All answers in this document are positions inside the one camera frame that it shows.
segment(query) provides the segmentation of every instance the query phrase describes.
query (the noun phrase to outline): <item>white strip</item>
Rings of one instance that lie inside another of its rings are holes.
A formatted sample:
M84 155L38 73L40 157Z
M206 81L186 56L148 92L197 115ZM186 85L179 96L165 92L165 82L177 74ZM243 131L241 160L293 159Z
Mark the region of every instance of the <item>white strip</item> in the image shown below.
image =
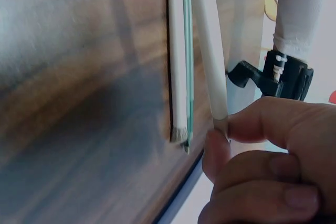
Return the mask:
M183 129L187 128L183 0L169 0L169 32L173 125Z

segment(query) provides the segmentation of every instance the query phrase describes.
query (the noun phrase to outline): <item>wood grain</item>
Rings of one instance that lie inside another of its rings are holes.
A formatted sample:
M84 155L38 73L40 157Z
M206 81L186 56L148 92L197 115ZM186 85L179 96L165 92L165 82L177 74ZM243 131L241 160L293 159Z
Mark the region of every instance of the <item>wood grain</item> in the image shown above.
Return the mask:
M235 47L257 63L263 2L218 5L226 60ZM0 0L0 223L153 221L211 127L195 37L192 154L169 143L166 13L166 0Z

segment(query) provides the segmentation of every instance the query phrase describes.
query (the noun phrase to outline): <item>red object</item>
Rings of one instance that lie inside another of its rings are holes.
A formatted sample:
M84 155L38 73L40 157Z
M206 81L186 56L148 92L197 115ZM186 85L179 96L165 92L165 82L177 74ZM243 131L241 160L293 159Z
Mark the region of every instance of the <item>red object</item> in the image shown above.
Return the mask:
M336 90L331 94L330 98L329 98L329 102L336 104Z

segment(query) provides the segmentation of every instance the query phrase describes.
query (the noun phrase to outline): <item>black clamp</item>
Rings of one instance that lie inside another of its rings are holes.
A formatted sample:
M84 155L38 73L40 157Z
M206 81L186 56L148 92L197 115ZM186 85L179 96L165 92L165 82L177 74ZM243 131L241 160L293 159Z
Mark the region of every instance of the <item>black clamp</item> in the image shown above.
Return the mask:
M241 61L230 73L230 81L244 88L249 79L264 96L303 101L306 98L314 70L294 57L276 50L267 53L264 70L261 72L246 61Z

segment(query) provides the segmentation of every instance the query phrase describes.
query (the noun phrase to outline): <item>finger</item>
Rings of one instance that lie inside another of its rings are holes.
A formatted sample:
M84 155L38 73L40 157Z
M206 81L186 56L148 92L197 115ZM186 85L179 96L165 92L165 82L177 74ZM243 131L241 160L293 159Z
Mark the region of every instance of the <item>finger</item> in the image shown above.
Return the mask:
M211 180L223 169L230 159L230 145L223 134L217 130L206 134L204 156L202 160L203 172Z
M229 117L228 137L240 142L268 139L277 146L286 148L286 139L291 129L314 116L320 106L289 99L261 98Z
M304 222L317 213L319 205L318 190L313 186L255 180L218 194L204 207L198 223Z
M289 154L250 151L232 158L216 177L212 197L221 191L252 180L295 183L300 179L298 159Z

